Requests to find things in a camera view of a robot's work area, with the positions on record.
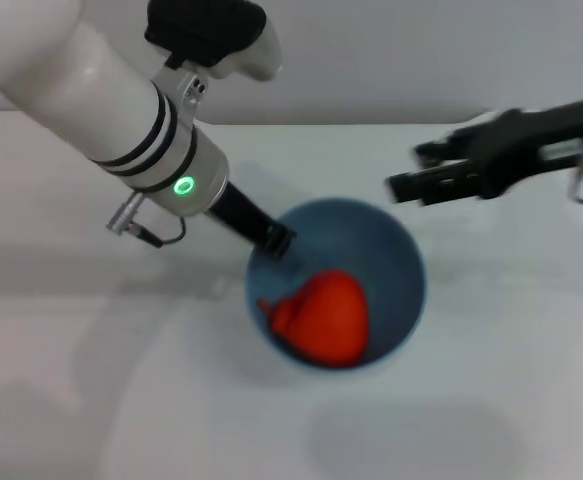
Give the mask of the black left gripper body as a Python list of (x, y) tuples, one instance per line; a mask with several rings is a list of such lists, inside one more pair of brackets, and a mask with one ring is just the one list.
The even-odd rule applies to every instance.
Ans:
[(274, 220), (228, 182), (208, 213), (234, 233), (262, 249), (271, 249)]

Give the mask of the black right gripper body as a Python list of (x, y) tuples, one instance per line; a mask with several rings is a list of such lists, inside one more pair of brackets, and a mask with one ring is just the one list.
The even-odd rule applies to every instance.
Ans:
[(477, 196), (494, 199), (526, 178), (575, 166), (574, 156), (546, 160), (541, 155), (547, 145), (572, 140), (583, 141), (583, 100), (536, 112), (504, 112), (482, 128), (469, 149)]

